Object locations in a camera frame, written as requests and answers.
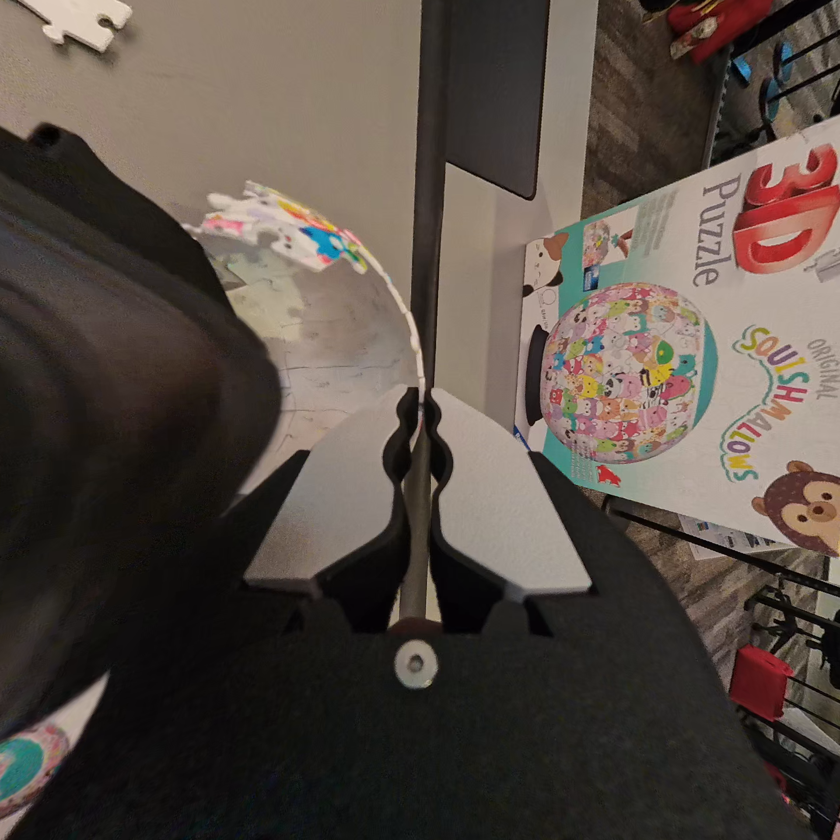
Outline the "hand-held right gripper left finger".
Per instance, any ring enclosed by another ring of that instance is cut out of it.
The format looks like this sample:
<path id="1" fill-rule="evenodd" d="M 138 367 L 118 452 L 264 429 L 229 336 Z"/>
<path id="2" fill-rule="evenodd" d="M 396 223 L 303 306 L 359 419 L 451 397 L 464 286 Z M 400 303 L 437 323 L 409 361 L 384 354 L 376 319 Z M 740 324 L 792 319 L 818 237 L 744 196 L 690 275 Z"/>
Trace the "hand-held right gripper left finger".
<path id="1" fill-rule="evenodd" d="M 418 390 L 391 389 L 309 451 L 245 572 L 248 585 L 320 595 L 326 573 L 404 512 Z"/>

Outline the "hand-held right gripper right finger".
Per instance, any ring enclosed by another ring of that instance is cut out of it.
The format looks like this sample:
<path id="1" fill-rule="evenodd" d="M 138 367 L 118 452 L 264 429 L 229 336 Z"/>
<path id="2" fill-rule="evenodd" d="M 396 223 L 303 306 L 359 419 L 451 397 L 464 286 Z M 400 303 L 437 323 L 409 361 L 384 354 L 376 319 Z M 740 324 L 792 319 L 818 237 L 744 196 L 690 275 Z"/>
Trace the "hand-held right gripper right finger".
<path id="1" fill-rule="evenodd" d="M 504 596 L 582 594 L 592 579 L 530 459 L 504 427 L 444 389 L 427 393 L 434 536 Z"/>

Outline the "partly built white puzzle ball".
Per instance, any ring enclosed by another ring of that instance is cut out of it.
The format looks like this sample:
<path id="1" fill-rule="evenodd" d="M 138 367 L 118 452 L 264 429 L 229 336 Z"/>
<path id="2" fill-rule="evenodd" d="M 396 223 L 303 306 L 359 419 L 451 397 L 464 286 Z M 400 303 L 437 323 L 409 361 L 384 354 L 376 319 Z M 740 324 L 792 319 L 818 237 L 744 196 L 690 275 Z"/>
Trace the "partly built white puzzle ball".
<path id="1" fill-rule="evenodd" d="M 280 385 L 276 430 L 239 493 L 396 385 L 425 387 L 413 316 L 358 236 L 277 189 L 210 192 L 184 223 L 234 313 L 266 346 Z"/>

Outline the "colourful puzzle ball box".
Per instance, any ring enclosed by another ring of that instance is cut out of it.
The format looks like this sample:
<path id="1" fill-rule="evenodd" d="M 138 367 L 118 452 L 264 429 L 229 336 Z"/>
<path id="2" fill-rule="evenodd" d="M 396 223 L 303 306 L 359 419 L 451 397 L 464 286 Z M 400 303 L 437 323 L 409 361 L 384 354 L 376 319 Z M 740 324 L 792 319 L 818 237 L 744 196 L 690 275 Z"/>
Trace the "colourful puzzle ball box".
<path id="1" fill-rule="evenodd" d="M 513 433 L 579 487 L 829 557 L 839 118 L 535 238 Z"/>

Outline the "loose white puzzle pieces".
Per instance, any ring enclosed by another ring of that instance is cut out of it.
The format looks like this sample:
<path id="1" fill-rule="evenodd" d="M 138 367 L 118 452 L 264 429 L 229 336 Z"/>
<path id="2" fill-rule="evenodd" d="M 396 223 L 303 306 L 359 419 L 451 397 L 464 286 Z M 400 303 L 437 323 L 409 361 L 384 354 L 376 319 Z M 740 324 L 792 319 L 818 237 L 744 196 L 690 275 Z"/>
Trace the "loose white puzzle pieces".
<path id="1" fill-rule="evenodd" d="M 72 39 L 104 54 L 131 19 L 133 9 L 121 1 L 17 1 L 41 22 L 41 31 L 55 46 Z"/>

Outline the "red object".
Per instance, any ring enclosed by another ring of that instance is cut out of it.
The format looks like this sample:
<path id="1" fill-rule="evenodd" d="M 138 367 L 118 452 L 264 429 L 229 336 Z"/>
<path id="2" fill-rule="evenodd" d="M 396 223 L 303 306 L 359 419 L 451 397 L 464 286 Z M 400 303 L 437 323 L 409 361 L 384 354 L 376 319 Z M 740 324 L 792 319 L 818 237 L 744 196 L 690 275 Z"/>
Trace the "red object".
<path id="1" fill-rule="evenodd" d="M 753 645 L 741 647 L 735 657 L 728 695 L 739 707 L 765 721 L 783 717 L 792 667 L 774 654 Z"/>

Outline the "printed instruction sheet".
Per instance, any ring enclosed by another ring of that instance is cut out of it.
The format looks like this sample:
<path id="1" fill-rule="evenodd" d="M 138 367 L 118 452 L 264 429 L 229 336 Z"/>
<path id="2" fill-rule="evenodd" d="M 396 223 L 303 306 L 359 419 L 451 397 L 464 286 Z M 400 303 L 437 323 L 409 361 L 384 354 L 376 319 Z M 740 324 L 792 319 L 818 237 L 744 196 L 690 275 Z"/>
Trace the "printed instruction sheet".
<path id="1" fill-rule="evenodd" d="M 47 718 L 1 742 L 1 837 L 35 803 L 77 746 L 108 685 L 110 673 Z"/>

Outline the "black mat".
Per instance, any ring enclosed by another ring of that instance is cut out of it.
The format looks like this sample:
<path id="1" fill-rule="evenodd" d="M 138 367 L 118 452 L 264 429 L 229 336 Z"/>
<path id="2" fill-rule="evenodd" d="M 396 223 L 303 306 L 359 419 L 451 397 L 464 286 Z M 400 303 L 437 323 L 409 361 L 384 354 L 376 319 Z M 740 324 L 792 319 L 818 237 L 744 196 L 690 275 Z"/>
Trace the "black mat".
<path id="1" fill-rule="evenodd" d="M 446 162 L 537 192 L 550 1 L 451 3 Z"/>

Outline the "red bag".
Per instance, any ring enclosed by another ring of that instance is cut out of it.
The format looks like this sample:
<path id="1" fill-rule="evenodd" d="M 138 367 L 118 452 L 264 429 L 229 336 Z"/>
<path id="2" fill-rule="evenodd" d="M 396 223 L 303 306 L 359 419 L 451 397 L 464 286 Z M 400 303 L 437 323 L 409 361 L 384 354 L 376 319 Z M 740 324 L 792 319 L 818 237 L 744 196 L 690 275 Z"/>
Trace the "red bag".
<path id="1" fill-rule="evenodd" d="M 772 5 L 772 1 L 676 3 L 665 16 L 674 35 L 669 48 L 671 59 L 688 56 L 695 65 L 703 63 L 760 24 Z"/>

